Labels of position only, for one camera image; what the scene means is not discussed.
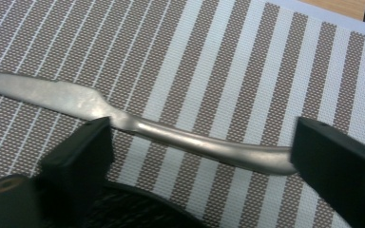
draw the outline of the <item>metal knife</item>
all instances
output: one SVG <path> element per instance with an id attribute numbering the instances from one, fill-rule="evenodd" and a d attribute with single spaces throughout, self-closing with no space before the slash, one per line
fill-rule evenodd
<path id="1" fill-rule="evenodd" d="M 156 123 L 111 106 L 90 87 L 0 73 L 0 94 L 88 121 L 108 116 L 115 128 L 240 168 L 272 175 L 297 172 L 290 147 L 229 142 Z"/>

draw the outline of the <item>butter knife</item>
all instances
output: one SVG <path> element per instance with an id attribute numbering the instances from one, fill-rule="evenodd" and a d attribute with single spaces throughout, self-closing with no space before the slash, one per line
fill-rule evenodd
<path id="1" fill-rule="evenodd" d="M 229 142 L 156 123 L 111 106 L 90 87 L 0 73 L 0 94 L 88 121 L 107 116 L 120 130 L 240 168 L 272 175 L 297 172 L 290 163 L 290 147 Z"/>

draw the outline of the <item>striped placemat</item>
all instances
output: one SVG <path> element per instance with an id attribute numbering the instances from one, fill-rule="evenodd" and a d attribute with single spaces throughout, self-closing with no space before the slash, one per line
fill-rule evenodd
<path id="1" fill-rule="evenodd" d="M 365 143 L 365 34 L 263 0 L 0 1 L 0 71 L 92 86 L 147 119 L 290 145 L 296 116 Z M 0 96 L 0 177 L 83 121 Z M 108 175 L 209 227 L 346 227 L 298 175 L 265 176 L 114 130 Z"/>

